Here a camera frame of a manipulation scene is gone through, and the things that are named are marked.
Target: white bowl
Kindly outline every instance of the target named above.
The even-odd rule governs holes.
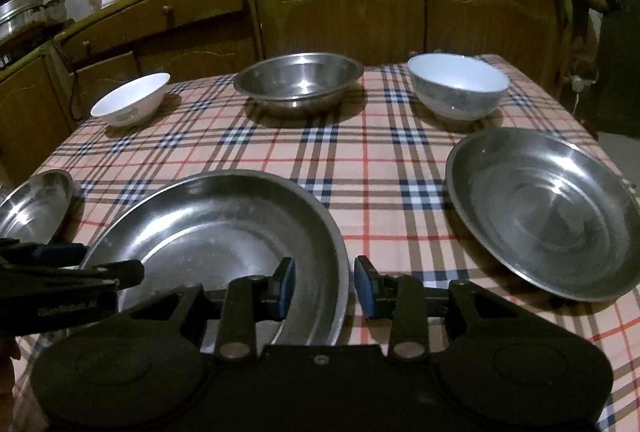
[[[129,81],[98,101],[91,115],[113,127],[138,125],[156,113],[170,78],[158,72]]]
[[[502,71],[469,56],[434,52],[408,62],[415,95],[437,117],[475,121],[492,113],[509,88]]]

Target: human hand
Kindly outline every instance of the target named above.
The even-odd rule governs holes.
[[[14,363],[20,360],[20,349],[15,340],[0,340],[0,432],[9,430],[14,413]]]

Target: green logo on bowl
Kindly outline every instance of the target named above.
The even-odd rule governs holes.
[[[138,115],[138,108],[132,108],[129,112],[125,112],[124,114],[120,114],[116,116],[118,121],[128,121],[129,119],[135,118]]]

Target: floor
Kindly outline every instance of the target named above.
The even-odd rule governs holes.
[[[599,132],[598,143],[625,177],[640,189],[640,139]]]

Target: plaid tablecloth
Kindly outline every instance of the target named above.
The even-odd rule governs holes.
[[[615,170],[590,135],[538,85],[496,56],[484,59],[508,74],[511,88],[499,112],[476,128],[546,131]],[[638,289],[615,303],[559,303],[492,258],[460,221],[444,187],[447,155],[463,135],[418,102],[404,65],[367,70],[361,94],[307,122],[267,117],[234,92],[232,78],[175,85],[158,116],[143,128],[106,129],[90,119],[76,130],[42,167],[69,171],[84,195],[68,240],[91,243],[149,192],[191,174],[244,168],[290,177],[329,209],[351,258],[367,255],[380,272],[411,272],[431,287],[471,279],[591,340],[607,354],[615,376],[600,428],[640,430]],[[341,340],[385,344],[388,331],[385,322],[367,323],[352,300]],[[446,344],[437,323],[431,339],[434,350]],[[36,430],[27,379],[30,354],[42,343],[25,338],[20,346],[24,359],[16,394],[22,397],[15,429]]]

